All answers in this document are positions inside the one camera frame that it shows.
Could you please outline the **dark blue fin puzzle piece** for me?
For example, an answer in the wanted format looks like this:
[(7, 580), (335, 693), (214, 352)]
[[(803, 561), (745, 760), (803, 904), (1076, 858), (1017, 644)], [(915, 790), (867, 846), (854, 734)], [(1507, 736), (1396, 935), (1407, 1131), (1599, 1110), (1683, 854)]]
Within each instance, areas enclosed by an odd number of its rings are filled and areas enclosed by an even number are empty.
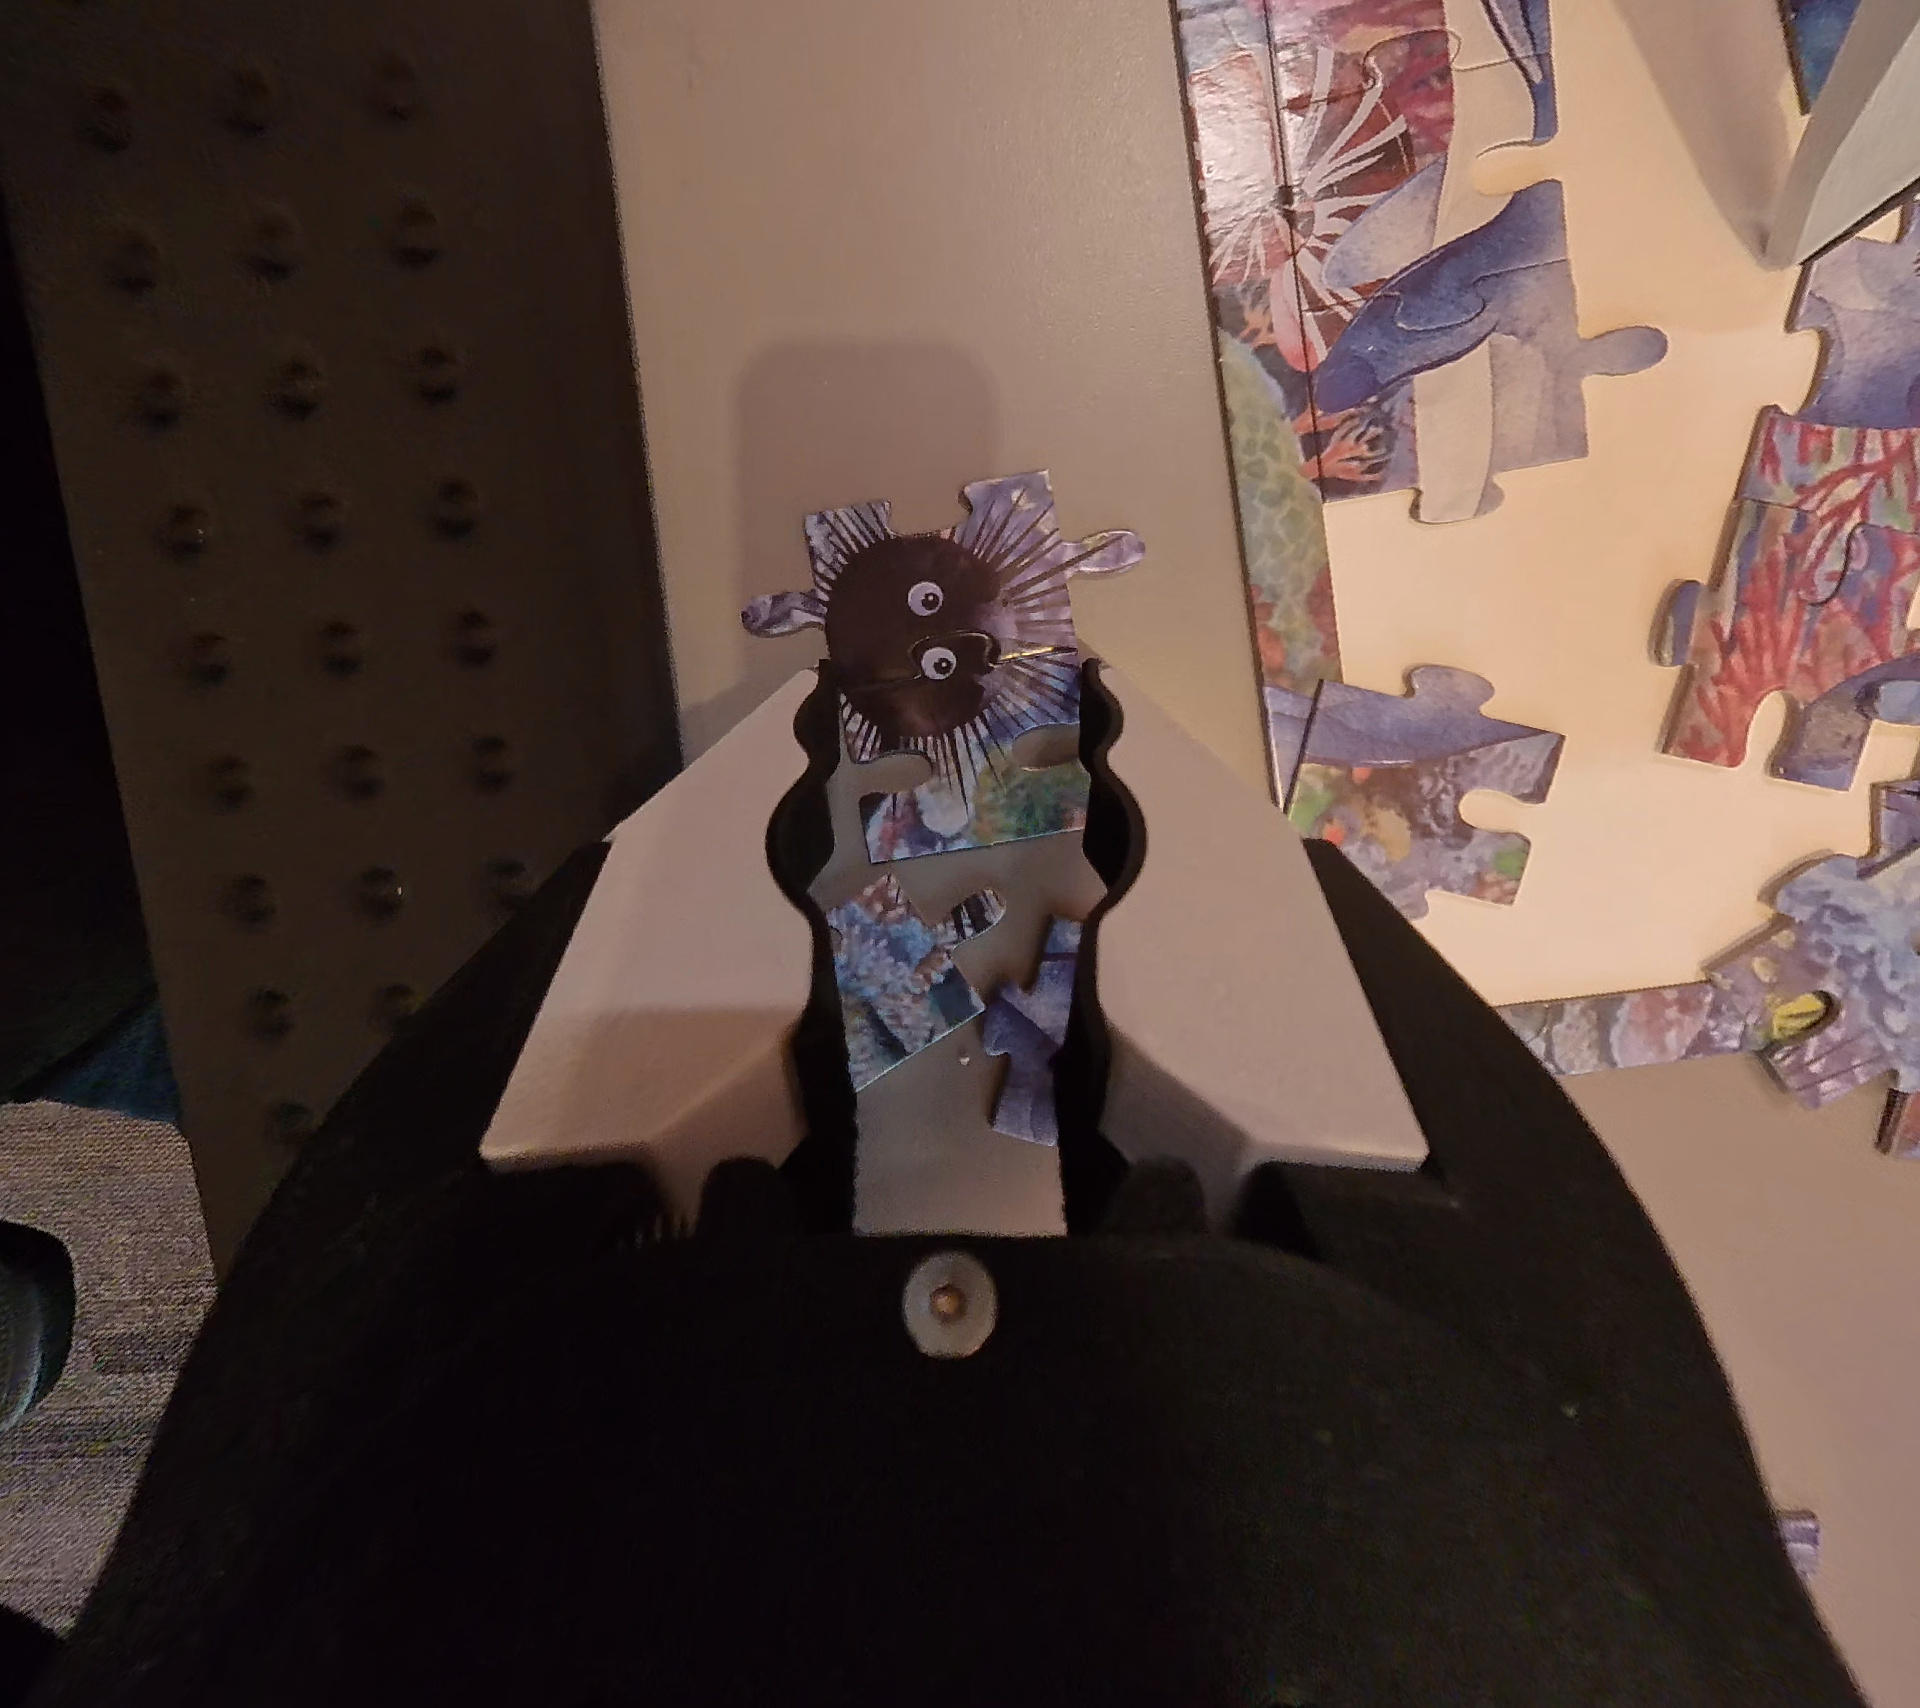
[(1351, 410), (1493, 337), (1549, 351), (1574, 334), (1564, 189), (1527, 184), (1383, 280), (1317, 364), (1311, 400), (1321, 415)]

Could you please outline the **blue dark coral puzzle piece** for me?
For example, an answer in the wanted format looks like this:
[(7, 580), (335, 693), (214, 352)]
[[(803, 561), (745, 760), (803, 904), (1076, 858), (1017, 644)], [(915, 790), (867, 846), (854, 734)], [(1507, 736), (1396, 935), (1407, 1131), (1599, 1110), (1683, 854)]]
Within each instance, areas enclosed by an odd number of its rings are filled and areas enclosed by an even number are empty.
[(978, 888), (943, 919), (926, 921), (883, 867), (856, 894), (827, 910), (836, 994), (856, 1095), (985, 1013), (958, 967), (962, 945), (992, 933), (1004, 897)]

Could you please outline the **red green coral puzzle piece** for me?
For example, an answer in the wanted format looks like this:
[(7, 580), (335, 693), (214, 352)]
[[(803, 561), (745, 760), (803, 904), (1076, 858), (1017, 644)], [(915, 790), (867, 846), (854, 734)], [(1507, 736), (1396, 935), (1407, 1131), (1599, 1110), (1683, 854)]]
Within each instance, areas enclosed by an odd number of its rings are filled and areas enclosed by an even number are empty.
[(1797, 516), (1797, 597), (1829, 601), (1859, 530), (1918, 535), (1918, 429), (1819, 425), (1768, 407), (1757, 417), (1738, 500)]

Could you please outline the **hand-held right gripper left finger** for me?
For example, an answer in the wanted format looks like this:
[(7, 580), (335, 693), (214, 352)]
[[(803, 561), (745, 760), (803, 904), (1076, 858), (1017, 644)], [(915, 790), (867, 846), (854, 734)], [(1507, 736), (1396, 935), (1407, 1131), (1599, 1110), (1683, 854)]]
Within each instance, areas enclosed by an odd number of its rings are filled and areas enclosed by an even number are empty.
[(481, 1139), (493, 1171), (628, 1164), (667, 1221), (708, 1172), (785, 1169), (850, 1231), (856, 1096), (826, 916), (839, 766), (829, 664), (793, 675), (608, 837)]

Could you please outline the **lavender coral puzzle piece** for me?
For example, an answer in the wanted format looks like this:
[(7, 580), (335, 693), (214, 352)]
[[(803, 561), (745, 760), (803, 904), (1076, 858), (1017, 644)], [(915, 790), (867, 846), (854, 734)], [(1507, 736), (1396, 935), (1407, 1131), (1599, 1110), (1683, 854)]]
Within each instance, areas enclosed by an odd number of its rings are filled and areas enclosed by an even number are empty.
[(1530, 842), (1461, 816), (1476, 790), (1538, 804), (1564, 736), (1486, 714), (1492, 685), (1417, 664), (1403, 693), (1320, 680), (1261, 691), (1277, 801), (1298, 832), (1338, 846), (1407, 919), (1443, 890), (1493, 907), (1522, 888)]

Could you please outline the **sea print puzzle board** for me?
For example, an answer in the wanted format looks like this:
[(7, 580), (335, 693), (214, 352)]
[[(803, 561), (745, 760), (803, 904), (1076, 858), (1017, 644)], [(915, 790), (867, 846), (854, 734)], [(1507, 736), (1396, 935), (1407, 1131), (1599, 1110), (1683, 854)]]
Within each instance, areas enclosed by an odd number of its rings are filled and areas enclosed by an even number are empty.
[[(1461, 799), (1530, 852), (1510, 904), (1428, 894), (1446, 953), (1555, 1074), (1754, 1052), (1708, 964), (1795, 873), (1916, 850), (1916, 725), (1874, 723), (1846, 790), (1770, 770), (1780, 695), (1738, 765), (1661, 750), (1668, 592), (1716, 579), (1755, 425), (1797, 415), (1821, 359), (1794, 327), (1817, 254), (1760, 256), (1807, 114), (1778, 0), (1548, 0), (1555, 132), (1484, 155), (1476, 202), (1446, 193), (1441, 0), (1171, 12), (1260, 701), (1399, 695), (1416, 666), (1486, 680), (1486, 717), (1564, 747), (1541, 803)], [(1575, 334), (1649, 327), (1668, 351), (1581, 383), (1584, 459), (1416, 520), (1413, 376), (1327, 415), (1314, 376), (1386, 280), (1546, 181)]]

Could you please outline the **mottled lavender yellow fish piece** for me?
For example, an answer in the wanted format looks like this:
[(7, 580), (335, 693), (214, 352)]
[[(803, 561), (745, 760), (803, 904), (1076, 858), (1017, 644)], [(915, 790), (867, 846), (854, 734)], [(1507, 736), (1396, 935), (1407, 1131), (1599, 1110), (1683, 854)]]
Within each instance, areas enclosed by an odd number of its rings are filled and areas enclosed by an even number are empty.
[(1918, 852), (1828, 856), (1705, 977), (1773, 1080), (1807, 1109), (1888, 1079), (1918, 1089)]

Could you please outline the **urchin green coral puzzle piece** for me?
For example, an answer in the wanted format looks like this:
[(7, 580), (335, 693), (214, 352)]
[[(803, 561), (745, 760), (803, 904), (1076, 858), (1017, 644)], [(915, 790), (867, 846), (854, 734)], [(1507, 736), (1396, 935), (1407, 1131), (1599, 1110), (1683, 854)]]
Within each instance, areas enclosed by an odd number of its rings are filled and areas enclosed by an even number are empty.
[(913, 644), (907, 670), (839, 683), (856, 765), (921, 758), (927, 774), (857, 801), (874, 865), (980, 852), (1080, 832), (1090, 777), (1077, 757), (1081, 651), (1017, 647), (989, 661), (980, 635)]

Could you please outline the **black sea urchin puzzle piece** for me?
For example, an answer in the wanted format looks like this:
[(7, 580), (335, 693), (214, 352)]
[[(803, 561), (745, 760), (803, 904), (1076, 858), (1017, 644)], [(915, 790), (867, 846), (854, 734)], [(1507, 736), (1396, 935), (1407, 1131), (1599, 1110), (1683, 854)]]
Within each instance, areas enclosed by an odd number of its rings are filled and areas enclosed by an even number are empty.
[(1074, 659), (1072, 580), (1140, 566), (1141, 539), (1108, 528), (1070, 541), (1047, 473), (973, 481), (962, 499), (966, 516), (930, 533), (895, 530), (885, 500), (807, 516), (809, 584), (754, 599), (742, 627), (762, 640), (822, 631), (850, 691)]

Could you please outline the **grey perforated panel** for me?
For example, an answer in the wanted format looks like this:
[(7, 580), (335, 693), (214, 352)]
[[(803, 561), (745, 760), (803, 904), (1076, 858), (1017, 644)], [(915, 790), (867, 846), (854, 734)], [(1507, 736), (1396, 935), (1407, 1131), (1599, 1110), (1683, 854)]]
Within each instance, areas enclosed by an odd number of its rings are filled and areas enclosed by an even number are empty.
[(4, 0), (4, 181), (229, 1265), (677, 766), (590, 0)]

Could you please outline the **red coral purple puzzle piece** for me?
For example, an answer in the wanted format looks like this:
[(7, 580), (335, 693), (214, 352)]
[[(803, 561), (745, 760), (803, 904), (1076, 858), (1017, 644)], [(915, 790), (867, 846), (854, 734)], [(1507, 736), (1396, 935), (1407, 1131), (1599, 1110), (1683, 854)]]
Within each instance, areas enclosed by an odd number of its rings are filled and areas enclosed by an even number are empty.
[(1660, 750), (1738, 766), (1780, 695), (1770, 772), (1848, 790), (1874, 725), (1918, 723), (1916, 586), (1914, 533), (1742, 499), (1716, 579), (1675, 583), (1660, 611), (1651, 656), (1681, 675)]

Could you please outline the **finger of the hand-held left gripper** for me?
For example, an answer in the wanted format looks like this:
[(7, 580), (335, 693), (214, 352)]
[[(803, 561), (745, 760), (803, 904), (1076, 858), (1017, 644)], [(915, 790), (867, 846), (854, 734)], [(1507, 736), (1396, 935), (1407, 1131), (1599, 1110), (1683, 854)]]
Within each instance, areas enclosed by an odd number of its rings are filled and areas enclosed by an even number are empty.
[(1771, 267), (1810, 261), (1916, 189), (1918, 0), (1859, 0), (1805, 117), (1764, 232)]

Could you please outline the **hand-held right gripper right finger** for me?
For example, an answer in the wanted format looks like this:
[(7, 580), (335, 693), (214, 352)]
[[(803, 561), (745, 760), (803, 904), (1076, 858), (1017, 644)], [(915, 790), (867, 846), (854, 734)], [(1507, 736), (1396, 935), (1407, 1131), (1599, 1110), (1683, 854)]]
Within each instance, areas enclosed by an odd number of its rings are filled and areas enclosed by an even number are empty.
[(1080, 670), (1101, 894), (1050, 1064), (1070, 1236), (1134, 1167), (1227, 1226), (1263, 1167), (1416, 1172), (1428, 1139), (1292, 823), (1114, 664)]

